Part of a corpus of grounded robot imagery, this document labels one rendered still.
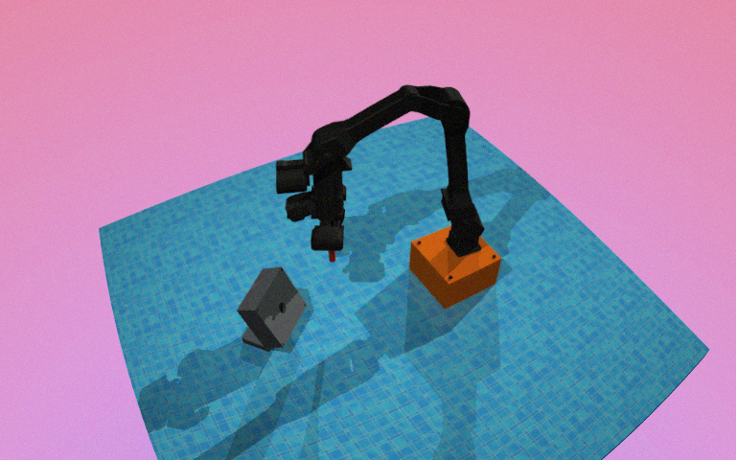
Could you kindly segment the dark grey sloped panel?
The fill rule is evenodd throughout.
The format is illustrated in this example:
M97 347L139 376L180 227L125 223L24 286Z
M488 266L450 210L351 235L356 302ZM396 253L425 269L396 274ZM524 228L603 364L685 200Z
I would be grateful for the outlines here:
M269 352L285 348L306 305L282 267L263 268L237 309L248 325L243 343Z

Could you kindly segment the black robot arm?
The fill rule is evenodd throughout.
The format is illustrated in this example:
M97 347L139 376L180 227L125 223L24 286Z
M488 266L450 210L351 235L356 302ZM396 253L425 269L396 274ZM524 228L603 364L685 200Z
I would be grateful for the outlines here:
M451 221L446 242L457 257L481 250L484 231L469 193L465 134L470 125L470 110L453 87L403 85L384 99L368 106L350 119L318 128L303 151L301 160L278 160L277 194L299 193L286 199L287 218L302 220L311 214L318 219L313 193L332 195L342 189L342 172L351 171L347 154L355 144L383 126L415 111L441 120L446 140L448 185L441 189L442 206ZM311 191L305 192L310 185ZM314 189L314 190L313 190Z

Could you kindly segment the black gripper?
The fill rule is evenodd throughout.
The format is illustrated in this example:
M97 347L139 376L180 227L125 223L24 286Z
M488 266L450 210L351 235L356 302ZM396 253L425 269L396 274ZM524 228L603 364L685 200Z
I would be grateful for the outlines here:
M332 195L313 193L313 202L316 203L319 225L311 233L311 249L314 251L340 251L343 249L345 218L344 200L346 200L346 186Z

